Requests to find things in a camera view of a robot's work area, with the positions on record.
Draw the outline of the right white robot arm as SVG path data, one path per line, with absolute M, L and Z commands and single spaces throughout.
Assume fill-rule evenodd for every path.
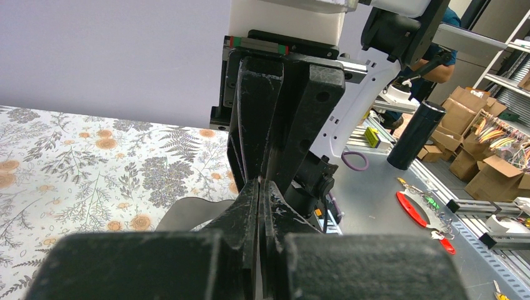
M 336 162 L 376 96 L 427 51 L 447 1 L 368 1 L 357 59 L 339 55 L 357 1 L 232 1 L 219 105 L 238 190 L 274 182 L 299 213 L 331 189 Z

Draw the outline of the floral table mat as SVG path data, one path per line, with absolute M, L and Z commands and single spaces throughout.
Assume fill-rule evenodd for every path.
M 185 197 L 237 196 L 225 132 L 1 107 L 1 298 L 80 232 L 154 230 Z

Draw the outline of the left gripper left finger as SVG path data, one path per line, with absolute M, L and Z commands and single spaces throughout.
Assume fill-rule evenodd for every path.
M 27 299 L 253 299 L 259 182 L 199 231 L 81 233 L 50 251 Z

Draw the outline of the yellow tagged key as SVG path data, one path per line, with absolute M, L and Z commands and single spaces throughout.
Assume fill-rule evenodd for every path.
M 494 284 L 494 297 L 496 300 L 509 300 L 509 298 L 501 291 L 500 286 L 496 280 L 493 281 Z

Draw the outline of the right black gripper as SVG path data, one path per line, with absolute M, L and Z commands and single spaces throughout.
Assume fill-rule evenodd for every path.
M 285 72 L 283 56 L 314 64 Z M 345 81 L 359 84 L 367 73 L 332 44 L 255 29 L 246 37 L 225 36 L 219 104 L 211 108 L 209 127 L 229 127 L 227 157 L 236 187 L 264 179 L 286 193 Z

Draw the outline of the black cylinder bottle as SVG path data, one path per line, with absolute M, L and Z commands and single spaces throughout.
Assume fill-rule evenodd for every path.
M 400 135 L 387 162 L 406 171 L 446 115 L 446 109 L 431 101 L 423 101 Z

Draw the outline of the red tagged key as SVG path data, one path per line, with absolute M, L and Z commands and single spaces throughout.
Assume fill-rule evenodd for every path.
M 432 239 L 438 240 L 447 253 L 449 253 L 450 255 L 456 254 L 455 248 L 442 233 L 440 233 L 439 231 L 432 231 L 431 237 Z

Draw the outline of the cardboard boxes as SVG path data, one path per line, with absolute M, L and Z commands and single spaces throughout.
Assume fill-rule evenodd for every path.
M 500 119 L 507 107 L 486 91 L 461 86 L 442 106 L 447 114 L 418 159 L 448 161 L 475 200 L 529 197 L 529 135 Z

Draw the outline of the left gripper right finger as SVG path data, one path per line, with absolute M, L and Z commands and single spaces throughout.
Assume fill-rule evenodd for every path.
M 402 234 L 324 234 L 289 206 L 274 182 L 259 189 L 266 299 L 466 299 L 450 255 Z

